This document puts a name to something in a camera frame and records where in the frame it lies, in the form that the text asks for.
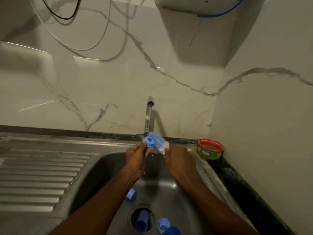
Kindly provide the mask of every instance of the black cable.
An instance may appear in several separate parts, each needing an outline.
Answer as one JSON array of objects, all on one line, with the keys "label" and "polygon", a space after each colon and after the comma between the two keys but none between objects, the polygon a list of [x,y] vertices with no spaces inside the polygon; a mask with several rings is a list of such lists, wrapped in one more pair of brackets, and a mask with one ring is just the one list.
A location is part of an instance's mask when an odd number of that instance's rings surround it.
[{"label": "black cable", "polygon": [[73,15],[71,15],[70,17],[64,18],[64,17],[61,17],[61,16],[55,14],[55,13],[50,9],[50,7],[48,6],[46,0],[42,0],[42,1],[44,2],[45,6],[48,8],[48,10],[49,10],[53,15],[55,15],[56,17],[58,17],[58,18],[60,18],[60,19],[63,19],[63,20],[70,20],[70,19],[72,19],[72,18],[77,14],[78,9],[79,9],[79,6],[80,6],[80,2],[81,2],[81,0],[78,0],[78,1],[77,1],[77,4],[76,4],[76,7],[75,7],[75,10],[74,10]]}]

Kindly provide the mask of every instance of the sink drain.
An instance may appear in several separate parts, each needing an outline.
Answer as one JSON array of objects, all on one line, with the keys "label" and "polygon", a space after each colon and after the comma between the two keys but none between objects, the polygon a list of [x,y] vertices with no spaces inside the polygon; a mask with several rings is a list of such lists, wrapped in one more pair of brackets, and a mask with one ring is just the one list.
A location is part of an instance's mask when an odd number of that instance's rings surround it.
[{"label": "sink drain", "polygon": [[150,209],[141,207],[131,215],[131,225],[138,232],[149,231],[154,225],[154,215]]}]

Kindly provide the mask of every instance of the granite countertop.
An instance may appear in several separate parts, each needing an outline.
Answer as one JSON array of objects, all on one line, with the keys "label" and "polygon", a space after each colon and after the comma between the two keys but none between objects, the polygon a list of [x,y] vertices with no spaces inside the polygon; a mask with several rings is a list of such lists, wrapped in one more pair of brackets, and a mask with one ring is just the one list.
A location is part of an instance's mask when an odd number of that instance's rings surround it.
[{"label": "granite countertop", "polygon": [[[136,141],[135,136],[129,134],[96,133],[20,126],[0,125],[0,132]],[[166,138],[166,140],[170,143],[197,144],[197,140],[195,139]],[[223,158],[223,155],[219,160],[207,161],[260,234],[295,234],[260,197],[260,195],[247,184],[235,169],[233,169],[233,167]]]}]

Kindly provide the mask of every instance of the forearm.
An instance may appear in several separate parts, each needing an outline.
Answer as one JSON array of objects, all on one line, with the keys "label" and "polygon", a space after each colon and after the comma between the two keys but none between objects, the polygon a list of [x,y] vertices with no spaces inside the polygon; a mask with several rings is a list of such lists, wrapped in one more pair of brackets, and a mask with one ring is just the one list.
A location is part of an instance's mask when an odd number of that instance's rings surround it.
[{"label": "forearm", "polygon": [[94,197],[54,229],[50,235],[106,234],[117,210],[135,182],[133,170],[125,166]]},{"label": "forearm", "polygon": [[198,176],[184,180],[183,188],[198,205],[209,222],[214,234],[235,235],[258,234],[232,209],[217,198],[199,179]]}]

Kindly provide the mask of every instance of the hand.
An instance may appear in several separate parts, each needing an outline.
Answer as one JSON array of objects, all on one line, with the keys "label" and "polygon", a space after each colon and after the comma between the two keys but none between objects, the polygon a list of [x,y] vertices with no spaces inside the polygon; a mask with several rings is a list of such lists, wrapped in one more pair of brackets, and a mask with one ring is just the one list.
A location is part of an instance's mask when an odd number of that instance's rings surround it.
[{"label": "hand", "polygon": [[186,148],[170,144],[170,150],[165,149],[165,162],[170,174],[182,186],[199,179],[196,159]]},{"label": "hand", "polygon": [[126,151],[126,167],[133,170],[135,179],[138,180],[145,171],[145,161],[152,148],[147,148],[147,142],[133,146]]}]

